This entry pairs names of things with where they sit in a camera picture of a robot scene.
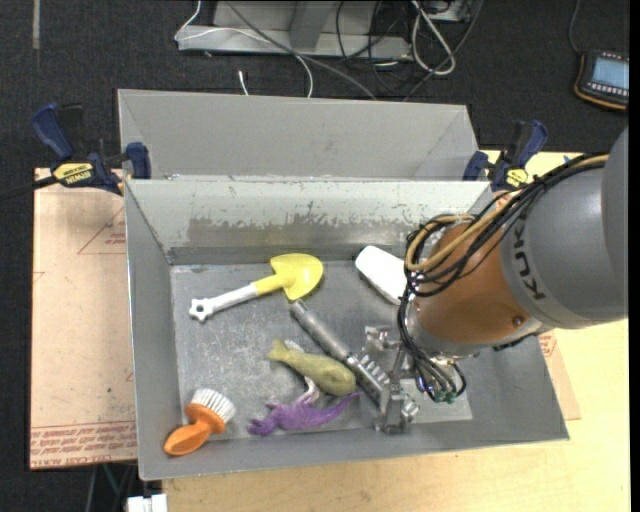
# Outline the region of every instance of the handheld device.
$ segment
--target handheld device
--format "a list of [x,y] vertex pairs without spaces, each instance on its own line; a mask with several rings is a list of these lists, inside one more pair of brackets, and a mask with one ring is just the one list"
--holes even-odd
[[606,50],[583,53],[574,92],[592,103],[626,110],[629,107],[629,55]]

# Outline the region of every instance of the cardboard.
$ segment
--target cardboard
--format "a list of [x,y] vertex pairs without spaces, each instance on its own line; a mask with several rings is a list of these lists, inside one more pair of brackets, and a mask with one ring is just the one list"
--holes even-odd
[[34,194],[32,469],[136,458],[123,198]]
[[580,407],[576,399],[576,395],[573,392],[573,386],[569,380],[569,374],[562,359],[560,353],[560,347],[554,331],[549,331],[538,336],[538,341],[542,347],[542,354],[544,360],[549,368],[549,375],[553,382],[553,388],[556,392],[558,402],[560,402],[560,409],[562,410],[562,416],[565,420],[579,420]]

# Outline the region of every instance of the orange scrub brush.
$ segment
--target orange scrub brush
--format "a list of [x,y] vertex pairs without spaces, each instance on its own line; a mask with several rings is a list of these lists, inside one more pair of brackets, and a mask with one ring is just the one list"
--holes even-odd
[[169,455],[186,455],[200,448],[210,434],[222,434],[236,414],[227,397],[213,389],[198,389],[184,408],[189,425],[174,430],[164,443]]

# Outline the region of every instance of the device screen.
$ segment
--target device screen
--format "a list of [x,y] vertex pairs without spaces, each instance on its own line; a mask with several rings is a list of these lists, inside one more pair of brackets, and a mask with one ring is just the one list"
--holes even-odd
[[598,57],[593,66],[593,81],[628,90],[629,63]]

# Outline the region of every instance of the purple toy lizard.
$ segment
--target purple toy lizard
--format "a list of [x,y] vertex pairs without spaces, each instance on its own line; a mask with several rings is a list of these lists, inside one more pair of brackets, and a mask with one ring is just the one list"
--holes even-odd
[[336,419],[347,405],[349,405],[349,402],[359,394],[360,393],[356,392],[347,395],[334,407],[316,409],[311,404],[316,400],[318,395],[310,387],[309,391],[301,395],[293,405],[268,403],[267,407],[271,409],[269,416],[264,420],[251,420],[251,425],[249,425],[247,430],[249,430],[250,434],[268,436],[276,427],[280,427],[283,430],[307,430],[316,428]]

